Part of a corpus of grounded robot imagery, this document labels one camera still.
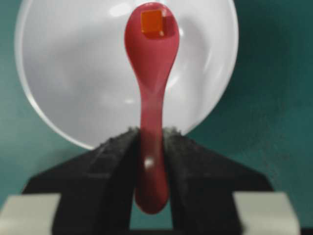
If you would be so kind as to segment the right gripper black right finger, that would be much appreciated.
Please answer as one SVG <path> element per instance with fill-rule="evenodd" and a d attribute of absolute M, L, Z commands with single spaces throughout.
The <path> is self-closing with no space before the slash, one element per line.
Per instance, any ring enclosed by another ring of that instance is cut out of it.
<path fill-rule="evenodd" d="M 184 235 L 241 235 L 235 191 L 273 191 L 267 177 L 207 149 L 176 128 L 163 129 L 174 230 Z"/>

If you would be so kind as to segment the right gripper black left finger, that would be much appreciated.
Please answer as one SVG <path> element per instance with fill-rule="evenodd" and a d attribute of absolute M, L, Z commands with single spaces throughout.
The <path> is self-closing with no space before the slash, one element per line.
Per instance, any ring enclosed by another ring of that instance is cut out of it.
<path fill-rule="evenodd" d="M 23 194 L 58 193 L 55 235 L 120 235 L 130 229 L 139 130 L 32 176 Z"/>

